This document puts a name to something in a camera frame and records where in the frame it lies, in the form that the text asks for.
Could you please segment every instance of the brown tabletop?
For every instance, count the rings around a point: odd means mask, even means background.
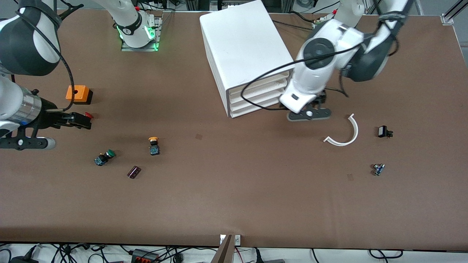
[[[65,20],[64,57],[75,83],[94,91],[91,105],[72,110],[92,113],[93,128],[40,131],[56,139],[51,151],[0,151],[0,239],[215,246],[228,233],[243,246],[467,250],[468,71],[452,27],[409,18],[377,78],[345,79],[350,98],[329,92],[331,119],[298,123],[285,112],[226,116],[202,14],[175,14],[158,52],[121,52],[106,11]],[[358,28],[375,25],[363,17]],[[308,32],[278,31],[295,57]],[[67,104],[62,65],[16,79]],[[322,142],[348,141],[351,113],[356,141]],[[381,125],[394,137],[376,137]],[[109,148],[117,157],[96,166]],[[375,163],[386,165],[380,177]],[[142,172],[131,180],[134,165]]]

